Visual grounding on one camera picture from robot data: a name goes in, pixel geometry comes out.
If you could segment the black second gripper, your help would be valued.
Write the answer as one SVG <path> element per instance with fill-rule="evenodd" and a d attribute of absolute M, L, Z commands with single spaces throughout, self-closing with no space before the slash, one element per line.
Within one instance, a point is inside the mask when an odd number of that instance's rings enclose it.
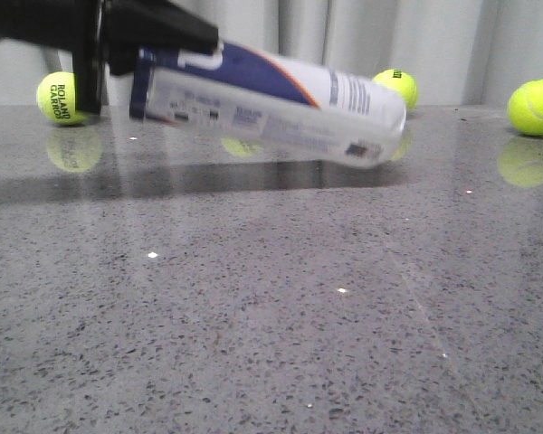
<path fill-rule="evenodd" d="M 0 1 L 0 37 L 72 52 L 76 109 L 99 115 L 105 61 L 134 69 L 140 47 L 210 53 L 215 25 L 170 1 Z"/>

